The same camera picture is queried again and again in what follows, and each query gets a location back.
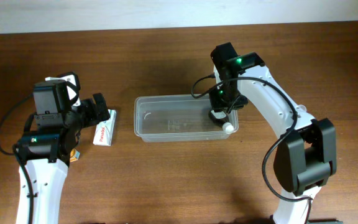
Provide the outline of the dark bottle white cap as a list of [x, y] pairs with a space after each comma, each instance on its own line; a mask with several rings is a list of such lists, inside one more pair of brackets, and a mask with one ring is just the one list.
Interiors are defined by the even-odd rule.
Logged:
[[234, 126], [231, 124], [231, 122], [229, 121], [229, 116], [224, 111], [211, 110], [208, 113], [208, 116], [211, 121], [221, 127], [223, 131], [228, 133], [234, 131]]

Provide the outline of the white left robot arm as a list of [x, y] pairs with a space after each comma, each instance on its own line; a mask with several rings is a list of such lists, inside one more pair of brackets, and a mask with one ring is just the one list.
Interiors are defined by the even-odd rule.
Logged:
[[70, 153], [79, 144], [81, 130], [111, 117], [101, 93], [75, 107], [78, 93], [78, 87], [65, 80], [34, 86], [36, 111], [12, 147], [21, 184], [16, 223], [58, 223]]

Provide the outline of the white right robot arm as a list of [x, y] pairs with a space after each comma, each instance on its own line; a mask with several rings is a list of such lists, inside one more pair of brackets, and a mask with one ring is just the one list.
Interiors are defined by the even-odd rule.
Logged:
[[275, 154], [273, 169], [282, 187], [269, 190], [280, 199], [274, 223], [308, 223], [316, 194], [336, 173], [336, 130], [327, 118], [317, 120], [296, 104], [273, 79], [255, 53], [238, 55], [231, 43], [216, 46], [210, 57], [217, 84], [209, 91], [213, 118], [243, 108], [251, 102], [277, 137], [262, 161]]

